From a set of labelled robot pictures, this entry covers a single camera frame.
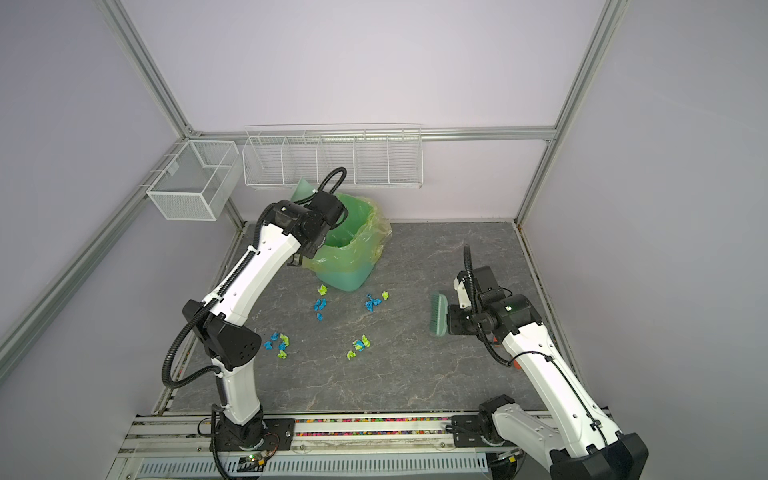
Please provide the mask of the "green hand brush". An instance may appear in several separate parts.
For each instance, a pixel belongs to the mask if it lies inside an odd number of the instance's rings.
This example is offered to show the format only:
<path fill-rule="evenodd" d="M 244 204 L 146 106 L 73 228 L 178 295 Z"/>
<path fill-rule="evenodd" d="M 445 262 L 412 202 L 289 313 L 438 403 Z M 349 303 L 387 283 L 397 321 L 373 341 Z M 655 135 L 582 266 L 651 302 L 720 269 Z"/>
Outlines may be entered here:
<path fill-rule="evenodd" d="M 443 337 L 448 331 L 448 300 L 442 293 L 431 297 L 431 317 L 429 330 L 436 337 Z"/>

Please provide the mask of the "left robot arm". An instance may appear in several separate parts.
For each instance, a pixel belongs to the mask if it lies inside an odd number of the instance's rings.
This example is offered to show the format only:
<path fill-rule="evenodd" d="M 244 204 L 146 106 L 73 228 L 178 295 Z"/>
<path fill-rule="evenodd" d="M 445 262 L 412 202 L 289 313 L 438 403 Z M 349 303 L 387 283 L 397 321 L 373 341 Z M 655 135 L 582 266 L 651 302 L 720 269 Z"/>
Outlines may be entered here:
<path fill-rule="evenodd" d="M 212 432 L 227 434 L 240 449 L 259 448 L 267 435 L 255 384 L 255 357 L 262 340 L 246 327 L 248 315 L 283 266 L 313 258 L 328 233 L 346 220 L 348 209 L 336 195 L 346 177 L 346 168 L 336 167 L 307 197 L 269 204 L 233 269 L 203 300 L 191 299 L 182 309 L 185 324 L 164 358 L 162 383 L 179 389 L 214 374 L 220 402 L 213 408 Z M 189 334 L 202 342 L 210 363 L 174 379 L 174 360 Z"/>

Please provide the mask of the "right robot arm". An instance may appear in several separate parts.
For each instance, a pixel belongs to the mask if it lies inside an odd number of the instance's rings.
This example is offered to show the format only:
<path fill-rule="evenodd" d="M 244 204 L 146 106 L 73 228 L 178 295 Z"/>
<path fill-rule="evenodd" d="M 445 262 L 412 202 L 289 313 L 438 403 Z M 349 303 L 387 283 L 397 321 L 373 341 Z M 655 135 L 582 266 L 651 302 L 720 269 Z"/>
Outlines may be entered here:
<path fill-rule="evenodd" d="M 507 395 L 479 407 L 475 434 L 496 445 L 519 447 L 553 479 L 638 479 L 649 450 L 636 433 L 625 433 L 606 414 L 555 346 L 541 315 L 522 294 L 501 287 L 487 267 L 472 263 L 453 281 L 458 301 L 433 298 L 431 332 L 472 336 L 499 365 L 520 367 L 554 421 L 548 426 Z"/>

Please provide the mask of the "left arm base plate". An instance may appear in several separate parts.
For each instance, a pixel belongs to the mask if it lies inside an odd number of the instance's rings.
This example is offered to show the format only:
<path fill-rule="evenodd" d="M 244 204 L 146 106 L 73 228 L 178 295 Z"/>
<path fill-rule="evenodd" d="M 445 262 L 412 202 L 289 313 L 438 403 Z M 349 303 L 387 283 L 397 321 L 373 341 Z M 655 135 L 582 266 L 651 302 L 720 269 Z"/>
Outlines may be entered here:
<path fill-rule="evenodd" d="M 294 439 L 296 421 L 290 417 L 266 418 L 245 427 L 227 418 L 217 420 L 211 434 L 218 451 L 288 451 Z"/>

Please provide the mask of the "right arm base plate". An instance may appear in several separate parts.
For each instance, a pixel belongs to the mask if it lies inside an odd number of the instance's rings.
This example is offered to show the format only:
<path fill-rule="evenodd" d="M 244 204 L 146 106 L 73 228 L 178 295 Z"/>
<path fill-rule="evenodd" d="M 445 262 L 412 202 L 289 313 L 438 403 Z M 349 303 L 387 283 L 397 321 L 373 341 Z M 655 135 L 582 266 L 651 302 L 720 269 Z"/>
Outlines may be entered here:
<path fill-rule="evenodd" d="M 453 437 L 456 447 L 512 447 L 496 431 L 492 419 L 485 413 L 454 415 L 445 426 L 445 432 Z"/>

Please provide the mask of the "green dustpan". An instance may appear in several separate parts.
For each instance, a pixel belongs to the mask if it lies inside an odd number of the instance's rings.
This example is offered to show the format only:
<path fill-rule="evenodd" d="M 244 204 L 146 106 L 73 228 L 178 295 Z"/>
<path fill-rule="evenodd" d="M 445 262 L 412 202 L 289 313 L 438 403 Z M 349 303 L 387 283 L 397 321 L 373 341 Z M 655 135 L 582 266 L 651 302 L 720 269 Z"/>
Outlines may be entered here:
<path fill-rule="evenodd" d="M 301 178 L 291 196 L 293 203 L 301 204 L 316 193 L 316 186 Z"/>

